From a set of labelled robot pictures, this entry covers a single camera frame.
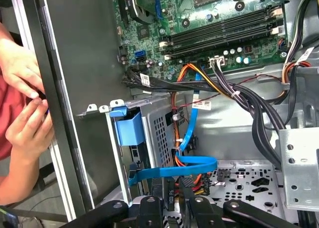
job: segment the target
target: blue port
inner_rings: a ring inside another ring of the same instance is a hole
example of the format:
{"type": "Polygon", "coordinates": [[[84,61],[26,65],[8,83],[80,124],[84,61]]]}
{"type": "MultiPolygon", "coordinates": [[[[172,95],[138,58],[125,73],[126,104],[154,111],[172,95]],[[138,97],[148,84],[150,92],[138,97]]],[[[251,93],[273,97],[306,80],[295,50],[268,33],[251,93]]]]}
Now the blue port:
{"type": "Polygon", "coordinates": [[[135,51],[134,55],[135,55],[135,57],[143,57],[146,55],[146,52],[145,52],[145,50],[135,51]]]}

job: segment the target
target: motherboard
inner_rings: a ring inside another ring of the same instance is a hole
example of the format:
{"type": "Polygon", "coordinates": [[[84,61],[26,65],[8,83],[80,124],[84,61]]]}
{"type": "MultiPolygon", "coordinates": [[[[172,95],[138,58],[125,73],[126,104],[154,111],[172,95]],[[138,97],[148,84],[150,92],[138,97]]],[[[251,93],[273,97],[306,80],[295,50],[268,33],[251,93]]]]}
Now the motherboard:
{"type": "Polygon", "coordinates": [[[223,72],[281,63],[287,55],[285,1],[113,0],[118,61],[168,81],[189,62],[207,74],[216,60],[223,72]]]}

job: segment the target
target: green circuit board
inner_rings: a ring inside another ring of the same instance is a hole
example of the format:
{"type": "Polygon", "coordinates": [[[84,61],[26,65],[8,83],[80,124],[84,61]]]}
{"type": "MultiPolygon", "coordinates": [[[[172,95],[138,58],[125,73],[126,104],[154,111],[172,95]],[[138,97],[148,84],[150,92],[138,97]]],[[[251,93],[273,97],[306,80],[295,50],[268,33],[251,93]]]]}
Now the green circuit board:
{"type": "MultiPolygon", "coordinates": [[[[282,41],[287,39],[285,24],[280,27],[280,32],[276,35],[258,38],[243,44],[225,45],[222,48],[178,60],[165,60],[162,52],[163,48],[159,46],[159,42],[164,35],[178,34],[211,23],[225,21],[264,9],[270,5],[276,6],[283,4],[284,1],[285,0],[243,0],[244,8],[238,11],[236,9],[238,2],[234,0],[206,1],[206,3],[203,2],[204,4],[200,5],[196,5],[196,0],[160,0],[161,8],[165,9],[166,12],[162,14],[162,19],[157,19],[157,16],[154,15],[154,23],[145,25],[129,17],[129,25],[125,27],[121,19],[118,0],[113,0],[118,36],[121,44],[125,45],[128,50],[128,61],[125,66],[146,64],[145,61],[137,62],[134,55],[135,51],[145,50],[147,61],[151,61],[151,66],[143,73],[165,80],[176,81],[183,64],[187,62],[197,62],[199,60],[208,61],[209,57],[222,56],[225,50],[236,50],[235,54],[229,54],[225,57],[225,65],[222,67],[222,70],[225,72],[281,63],[285,60],[285,58],[281,56],[281,52],[285,49],[282,46],[282,41]],[[185,19],[189,21],[187,27],[183,26],[185,19]],[[243,51],[237,52],[238,47],[243,48],[243,51]],[[238,63],[236,61],[237,57],[243,59],[248,57],[250,63],[238,63]]],[[[154,3],[154,0],[148,0],[144,3],[146,4],[145,6],[150,6],[150,4],[154,3]]],[[[207,67],[206,72],[212,74],[212,69],[207,67]]],[[[190,73],[186,78],[193,79],[194,73],[190,73]]]]}

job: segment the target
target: cable label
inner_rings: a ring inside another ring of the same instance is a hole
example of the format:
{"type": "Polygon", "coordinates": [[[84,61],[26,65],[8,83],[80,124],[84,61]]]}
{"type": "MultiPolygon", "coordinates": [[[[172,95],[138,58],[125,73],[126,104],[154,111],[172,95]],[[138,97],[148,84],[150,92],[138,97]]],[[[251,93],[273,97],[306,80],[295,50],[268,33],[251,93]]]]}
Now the cable label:
{"type": "Polygon", "coordinates": [[[298,59],[296,62],[296,65],[299,65],[301,62],[306,61],[309,57],[309,55],[312,53],[315,47],[308,48],[305,53],[298,59]]]}
{"type": "Polygon", "coordinates": [[[141,82],[143,86],[149,87],[150,86],[150,77],[148,75],[140,73],[141,82]]]}
{"type": "Polygon", "coordinates": [[[210,111],[211,110],[211,101],[200,101],[200,99],[193,99],[193,106],[192,108],[197,108],[200,110],[207,110],[210,111]]]}

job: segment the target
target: ventilation holes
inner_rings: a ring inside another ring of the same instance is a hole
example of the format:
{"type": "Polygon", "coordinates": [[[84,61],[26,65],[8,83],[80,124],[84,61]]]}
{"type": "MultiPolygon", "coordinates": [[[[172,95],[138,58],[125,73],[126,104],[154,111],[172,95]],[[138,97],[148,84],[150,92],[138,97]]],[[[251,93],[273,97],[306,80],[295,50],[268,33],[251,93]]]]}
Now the ventilation holes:
{"type": "Polygon", "coordinates": [[[180,126],[185,122],[185,114],[184,114],[184,108],[183,107],[179,107],[177,109],[177,113],[180,114],[181,119],[177,122],[177,124],[180,126]]]}
{"type": "Polygon", "coordinates": [[[155,132],[157,136],[158,148],[160,161],[162,163],[162,167],[167,166],[171,161],[171,155],[168,151],[168,144],[166,138],[166,130],[164,125],[163,117],[159,117],[154,120],[155,132]]]}

